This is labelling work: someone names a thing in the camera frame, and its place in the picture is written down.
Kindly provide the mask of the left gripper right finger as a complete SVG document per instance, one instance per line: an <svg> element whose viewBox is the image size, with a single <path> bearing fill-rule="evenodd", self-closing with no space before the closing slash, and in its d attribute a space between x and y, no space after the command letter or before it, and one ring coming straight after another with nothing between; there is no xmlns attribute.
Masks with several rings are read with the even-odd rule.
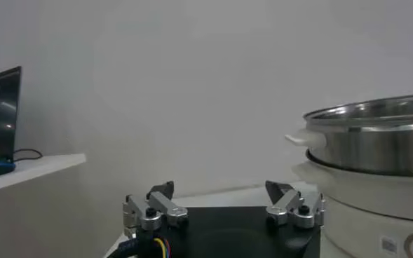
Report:
<svg viewBox="0 0 413 258"><path fill-rule="evenodd" d="M267 222L273 226L292 223L298 229L312 229L324 224L325 200L318 192L304 195L290 184L266 181L272 202L266 207Z"/></svg>

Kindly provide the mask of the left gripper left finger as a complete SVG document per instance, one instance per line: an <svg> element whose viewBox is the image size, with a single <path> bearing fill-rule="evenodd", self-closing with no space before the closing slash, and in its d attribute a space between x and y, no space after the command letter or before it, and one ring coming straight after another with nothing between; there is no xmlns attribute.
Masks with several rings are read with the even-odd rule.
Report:
<svg viewBox="0 0 413 258"><path fill-rule="evenodd" d="M183 229L189 224L187 208L172 201L175 183L153 186L144 198L127 195L123 203L123 233L127 238L139 232L157 232L165 227Z"/></svg>

